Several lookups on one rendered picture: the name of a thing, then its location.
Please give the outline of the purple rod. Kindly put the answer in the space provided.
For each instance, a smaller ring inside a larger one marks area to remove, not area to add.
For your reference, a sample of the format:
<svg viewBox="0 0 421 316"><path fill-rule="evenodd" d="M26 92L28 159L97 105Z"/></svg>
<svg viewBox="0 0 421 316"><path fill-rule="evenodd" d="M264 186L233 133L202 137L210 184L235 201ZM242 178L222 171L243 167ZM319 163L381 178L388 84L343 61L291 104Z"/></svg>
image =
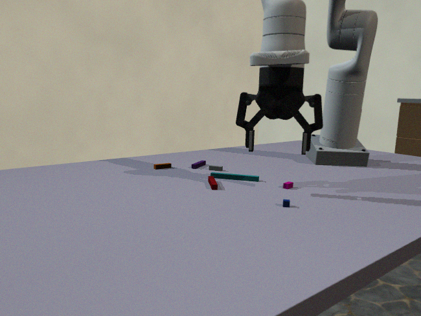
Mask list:
<svg viewBox="0 0 421 316"><path fill-rule="evenodd" d="M199 168L201 166L204 166L204 165L206 165L206 161L199 161L199 162L196 162L196 163L192 164L192 168L197 169L197 168Z"/></svg>

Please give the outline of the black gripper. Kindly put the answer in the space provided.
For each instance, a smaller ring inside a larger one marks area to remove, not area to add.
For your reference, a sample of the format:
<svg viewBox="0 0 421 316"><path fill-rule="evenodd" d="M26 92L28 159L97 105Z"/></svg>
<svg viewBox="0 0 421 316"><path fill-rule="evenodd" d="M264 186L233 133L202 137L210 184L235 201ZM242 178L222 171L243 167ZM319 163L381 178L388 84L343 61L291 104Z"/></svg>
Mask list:
<svg viewBox="0 0 421 316"><path fill-rule="evenodd" d="M240 94L236 125L245 129L245 146L249 152L254 150L254 126L265 115L269 119L288 120L292 117L301 125L302 155L310 150L311 134L323 128L322 100L320 94L304 96L304 68L300 67L261 67L259 87L256 95ZM245 120L247 106L255 100L260 111L248 122ZM308 102L314 107L315 123L309 124L299 109Z"/></svg>

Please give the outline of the magenta rectangular block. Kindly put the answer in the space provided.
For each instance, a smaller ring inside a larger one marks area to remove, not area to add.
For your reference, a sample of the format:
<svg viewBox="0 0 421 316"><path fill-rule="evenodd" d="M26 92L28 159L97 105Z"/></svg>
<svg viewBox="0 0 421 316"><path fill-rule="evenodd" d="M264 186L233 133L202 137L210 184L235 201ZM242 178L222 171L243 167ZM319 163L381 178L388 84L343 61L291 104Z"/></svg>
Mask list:
<svg viewBox="0 0 421 316"><path fill-rule="evenodd" d="M288 181L288 182L284 183L283 188L285 188L285 189L293 188L293 182Z"/></svg>

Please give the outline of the turquoise rod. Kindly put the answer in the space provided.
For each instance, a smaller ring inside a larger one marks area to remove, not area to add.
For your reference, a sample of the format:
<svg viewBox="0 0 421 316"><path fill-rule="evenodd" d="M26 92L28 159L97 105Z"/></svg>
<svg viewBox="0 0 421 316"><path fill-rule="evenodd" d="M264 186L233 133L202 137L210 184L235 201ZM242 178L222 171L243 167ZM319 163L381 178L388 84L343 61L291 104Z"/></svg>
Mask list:
<svg viewBox="0 0 421 316"><path fill-rule="evenodd" d="M210 176L213 176L217 179L232 179L232 180L241 180L241 181L259 181L259 176L256 175L240 175L240 174L225 174L225 173L216 173L211 172Z"/></svg>

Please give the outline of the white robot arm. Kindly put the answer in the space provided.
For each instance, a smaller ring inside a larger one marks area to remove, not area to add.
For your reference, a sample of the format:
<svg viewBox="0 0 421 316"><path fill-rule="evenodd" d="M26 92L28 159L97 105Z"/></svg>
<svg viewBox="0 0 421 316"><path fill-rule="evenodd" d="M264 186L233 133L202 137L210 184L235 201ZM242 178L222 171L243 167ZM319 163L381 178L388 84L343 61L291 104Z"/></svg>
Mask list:
<svg viewBox="0 0 421 316"><path fill-rule="evenodd" d="M261 1L264 10L262 45L260 52L250 55L250 66L304 68L304 63L310 62L310 53L305 50L304 40L305 2ZM346 10L345 1L329 0L327 42L331 49L356 51L356 55L328 70L323 128L319 139L322 145L337 149L349 149L356 145L370 56L378 26L375 11Z"/></svg>

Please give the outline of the orange rectangular bar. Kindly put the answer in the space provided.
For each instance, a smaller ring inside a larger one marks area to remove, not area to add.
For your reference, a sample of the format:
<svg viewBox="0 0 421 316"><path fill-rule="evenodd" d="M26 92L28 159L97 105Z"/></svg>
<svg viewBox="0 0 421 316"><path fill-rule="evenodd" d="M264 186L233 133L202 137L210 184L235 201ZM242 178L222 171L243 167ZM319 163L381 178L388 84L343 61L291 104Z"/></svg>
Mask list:
<svg viewBox="0 0 421 316"><path fill-rule="evenodd" d="M154 169L171 168L171 163L154 164Z"/></svg>

